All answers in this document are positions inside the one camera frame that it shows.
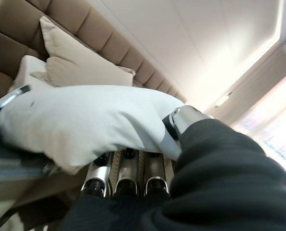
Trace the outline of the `robot right hand black silver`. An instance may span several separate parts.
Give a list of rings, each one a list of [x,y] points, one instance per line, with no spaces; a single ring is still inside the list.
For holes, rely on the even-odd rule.
[[[170,196],[79,198],[62,231],[286,231],[286,171],[191,106],[165,118],[181,144]]]

